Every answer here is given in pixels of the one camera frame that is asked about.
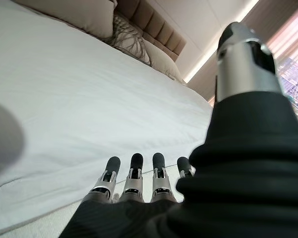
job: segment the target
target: city view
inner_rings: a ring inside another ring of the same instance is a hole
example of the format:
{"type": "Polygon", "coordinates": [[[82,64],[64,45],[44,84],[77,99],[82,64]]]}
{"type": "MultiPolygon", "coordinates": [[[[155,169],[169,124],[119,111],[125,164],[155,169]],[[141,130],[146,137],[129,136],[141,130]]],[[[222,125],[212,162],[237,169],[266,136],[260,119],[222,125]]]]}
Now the city view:
{"type": "Polygon", "coordinates": [[[278,68],[280,81],[298,117],[298,62],[288,58],[278,68]]]}

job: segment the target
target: wall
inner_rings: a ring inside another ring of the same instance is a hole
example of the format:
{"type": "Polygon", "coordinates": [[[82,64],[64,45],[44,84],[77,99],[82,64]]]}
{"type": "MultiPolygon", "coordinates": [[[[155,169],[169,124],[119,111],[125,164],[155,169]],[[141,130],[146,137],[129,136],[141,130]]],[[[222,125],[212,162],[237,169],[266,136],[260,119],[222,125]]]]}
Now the wall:
{"type": "Polygon", "coordinates": [[[147,0],[187,40],[176,61],[184,79],[250,1],[147,0]]]}

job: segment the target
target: robotic hand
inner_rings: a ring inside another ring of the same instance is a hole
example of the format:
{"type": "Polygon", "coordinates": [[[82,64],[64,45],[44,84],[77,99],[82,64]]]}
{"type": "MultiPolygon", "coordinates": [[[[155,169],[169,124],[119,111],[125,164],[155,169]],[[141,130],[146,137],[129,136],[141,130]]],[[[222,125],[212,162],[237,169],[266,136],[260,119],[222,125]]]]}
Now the robotic hand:
{"type": "Polygon", "coordinates": [[[195,174],[178,160],[184,202],[175,202],[157,153],[151,203],[143,203],[143,158],[135,154],[120,202],[111,204],[119,170],[111,158],[60,237],[298,238],[298,121],[273,56],[234,22],[219,40],[217,62],[206,140],[189,157],[195,174]]]}

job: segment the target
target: decorative pillow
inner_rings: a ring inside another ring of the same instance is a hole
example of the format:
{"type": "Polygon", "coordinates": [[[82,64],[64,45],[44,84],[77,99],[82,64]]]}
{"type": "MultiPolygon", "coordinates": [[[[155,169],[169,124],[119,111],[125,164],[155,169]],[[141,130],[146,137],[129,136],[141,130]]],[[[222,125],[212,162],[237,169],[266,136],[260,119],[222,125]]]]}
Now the decorative pillow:
{"type": "Polygon", "coordinates": [[[179,69],[174,61],[161,49],[144,40],[144,45],[148,56],[150,58],[151,67],[155,70],[165,74],[170,79],[177,81],[186,86],[185,81],[182,79],[179,69]]]}
{"type": "Polygon", "coordinates": [[[110,0],[14,0],[63,20],[100,39],[113,34],[114,3],[110,0]]]}
{"type": "Polygon", "coordinates": [[[150,65],[150,59],[145,50],[143,38],[140,33],[126,20],[114,15],[114,33],[104,42],[121,52],[150,65]]]}

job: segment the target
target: bed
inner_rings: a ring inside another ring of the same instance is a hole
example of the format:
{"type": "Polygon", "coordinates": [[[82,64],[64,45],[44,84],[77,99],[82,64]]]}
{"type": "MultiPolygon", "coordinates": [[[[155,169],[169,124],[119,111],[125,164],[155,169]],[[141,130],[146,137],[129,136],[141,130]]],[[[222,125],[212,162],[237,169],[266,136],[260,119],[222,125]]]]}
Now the bed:
{"type": "MultiPolygon", "coordinates": [[[[121,160],[118,181],[134,153],[144,156],[144,172],[156,152],[176,164],[204,142],[211,111],[151,66],[0,0],[0,234],[82,199],[111,156],[121,160]]],[[[74,208],[54,212],[55,221],[74,208]]],[[[21,236],[59,235],[52,231],[21,236]]]]}

